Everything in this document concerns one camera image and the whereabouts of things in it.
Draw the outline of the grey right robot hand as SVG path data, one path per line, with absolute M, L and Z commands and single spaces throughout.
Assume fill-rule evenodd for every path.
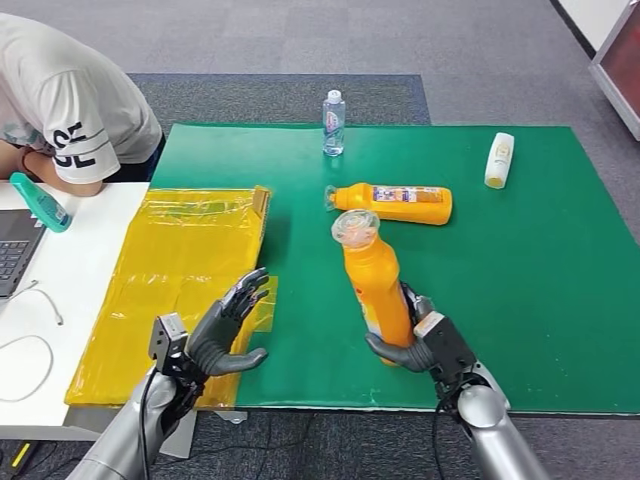
M 414 326 L 426 318 L 433 310 L 426 297 L 418 294 L 405 282 L 400 282 L 405 300 L 408 306 L 410 318 Z M 374 333 L 366 333 L 365 342 L 374 354 L 402 366 L 411 372 L 426 372 L 435 365 L 432 353 L 422 339 L 414 336 L 408 347 L 388 344 Z

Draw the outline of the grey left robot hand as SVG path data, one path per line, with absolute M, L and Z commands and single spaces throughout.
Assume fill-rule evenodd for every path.
M 189 335 L 187 355 L 208 377 L 252 370 L 260 365 L 268 356 L 264 348 L 240 354 L 233 354 L 231 349 L 244 321 L 268 294 L 264 286 L 269 279 L 264 267 L 253 270 L 214 301 Z

